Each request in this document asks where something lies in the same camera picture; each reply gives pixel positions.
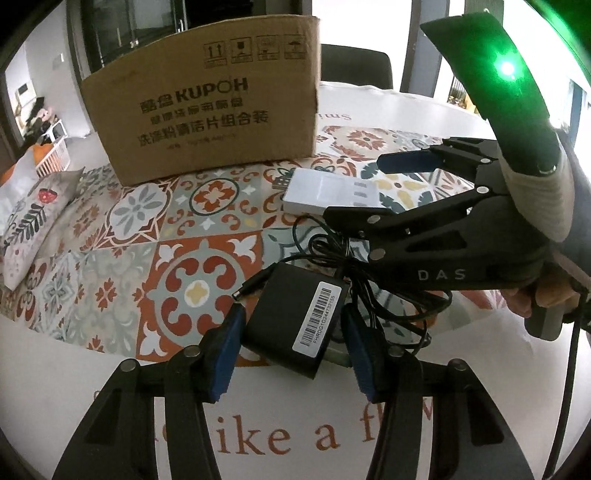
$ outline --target power adapter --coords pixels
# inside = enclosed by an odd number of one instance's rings
[[[324,170],[296,168],[290,179],[279,177],[273,188],[285,190],[283,211],[322,215],[327,207],[381,207],[378,186],[371,180]]]
[[[314,378],[348,289],[338,278],[280,262],[252,312],[242,344]]]

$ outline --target black power adapter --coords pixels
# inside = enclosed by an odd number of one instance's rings
[[[242,344],[314,378],[340,317],[349,284],[286,263],[274,268],[246,326]]]

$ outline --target patterned tablecloth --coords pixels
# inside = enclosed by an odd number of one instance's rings
[[[4,291],[3,313],[63,342],[164,361],[198,343],[230,308],[230,294],[296,251],[274,179],[296,167],[372,179],[394,212],[471,188],[445,172],[385,175],[376,158],[440,142],[400,131],[324,127],[316,155],[190,173],[122,187],[110,166],[90,170],[43,243],[25,280]],[[301,236],[315,227],[304,224]],[[394,312],[409,306],[383,292]],[[256,299],[248,300],[252,310]],[[504,308],[495,291],[456,294],[436,335]],[[394,335],[405,332],[392,328]],[[243,349],[238,365],[265,365]]]

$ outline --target human hand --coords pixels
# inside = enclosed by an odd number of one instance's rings
[[[566,303],[565,313],[574,310],[580,295],[570,285],[570,277],[560,267],[552,266],[537,282],[535,293],[529,287],[501,290],[510,311],[523,318],[531,317],[531,300],[544,308]]]

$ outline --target black chair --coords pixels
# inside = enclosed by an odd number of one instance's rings
[[[322,44],[321,79],[353,85],[394,88],[390,59],[382,51]]]

